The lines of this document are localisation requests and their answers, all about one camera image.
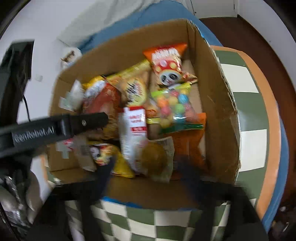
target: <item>cardboard box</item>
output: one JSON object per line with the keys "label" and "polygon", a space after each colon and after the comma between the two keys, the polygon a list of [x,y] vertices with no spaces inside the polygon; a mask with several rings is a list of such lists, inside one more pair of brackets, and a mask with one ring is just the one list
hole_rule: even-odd
{"label": "cardboard box", "polygon": [[[71,89],[75,79],[85,83],[95,76],[118,72],[143,60],[143,50],[180,42],[188,44],[183,59],[191,61],[199,79],[202,109],[207,114],[206,157],[211,174],[219,181],[232,183],[240,165],[237,108],[216,55],[196,26],[187,20],[171,20],[135,29],[85,54],[58,77],[50,115],[70,113],[59,108],[58,103],[60,96],[65,96]],[[199,101],[198,95],[191,93],[190,101],[194,105]],[[51,145],[48,158],[51,173],[65,183],[79,182],[88,176],[88,172],[79,167],[72,152],[69,153],[69,159],[63,159],[62,153],[56,151],[55,145]],[[196,206],[180,181],[162,184],[148,178],[112,177],[106,195],[152,209]]]}

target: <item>orange snack bag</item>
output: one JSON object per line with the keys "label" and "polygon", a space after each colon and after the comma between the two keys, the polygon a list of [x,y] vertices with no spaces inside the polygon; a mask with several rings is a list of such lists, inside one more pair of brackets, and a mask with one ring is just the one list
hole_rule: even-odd
{"label": "orange snack bag", "polygon": [[159,87],[168,87],[187,79],[196,79],[195,76],[181,70],[181,56],[186,48],[187,44],[180,43],[154,47],[143,52],[153,65]]}
{"label": "orange snack bag", "polygon": [[[165,136],[172,136],[175,147],[175,156],[187,155],[194,166],[197,166],[199,169],[201,169],[203,173],[207,173],[207,164],[203,159],[200,149],[198,147],[200,140],[205,133],[205,124],[207,117],[206,113],[204,112],[197,114],[197,116],[198,123],[204,126],[202,130],[185,130],[166,134]],[[175,165],[176,163],[174,162],[171,180],[179,180],[181,178],[180,174],[176,171]]]}
{"label": "orange snack bag", "polygon": [[119,91],[109,83],[105,83],[101,92],[85,105],[85,113],[105,112],[109,121],[103,129],[96,129],[87,132],[90,139],[118,139],[118,110],[121,102]]}

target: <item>white cabinet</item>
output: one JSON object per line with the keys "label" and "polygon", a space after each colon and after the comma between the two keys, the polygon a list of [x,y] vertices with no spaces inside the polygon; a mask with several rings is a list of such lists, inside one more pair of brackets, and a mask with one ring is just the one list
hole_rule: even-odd
{"label": "white cabinet", "polygon": [[186,0],[188,9],[198,18],[236,17],[237,0]]}

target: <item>black cable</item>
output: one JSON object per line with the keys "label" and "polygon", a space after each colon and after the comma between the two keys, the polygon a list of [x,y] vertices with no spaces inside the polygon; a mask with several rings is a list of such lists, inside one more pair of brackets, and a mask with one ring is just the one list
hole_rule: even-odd
{"label": "black cable", "polygon": [[25,103],[25,106],[26,106],[26,111],[27,111],[28,121],[30,122],[31,119],[30,119],[30,114],[29,114],[29,108],[28,108],[27,100],[26,100],[26,97],[25,97],[24,94],[22,95],[22,99],[24,100],[24,103]]}
{"label": "black cable", "polygon": [[28,108],[27,100],[26,100],[26,97],[24,95],[24,92],[22,91],[22,88],[20,86],[20,83],[18,81],[18,76],[16,77],[16,81],[17,81],[17,85],[18,85],[18,88],[20,90],[20,93],[22,94],[22,99],[24,100],[24,103],[25,103],[25,106],[26,106],[28,121],[30,122],[31,119],[30,119],[30,114],[29,114],[29,108]]}

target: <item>white cloth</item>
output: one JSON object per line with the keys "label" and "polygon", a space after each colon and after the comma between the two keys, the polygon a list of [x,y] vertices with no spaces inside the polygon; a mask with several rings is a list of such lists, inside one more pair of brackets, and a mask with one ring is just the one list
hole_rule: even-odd
{"label": "white cloth", "polygon": [[78,45],[88,36],[101,31],[115,22],[141,11],[161,0],[98,0],[82,12],[57,37],[69,46]]}

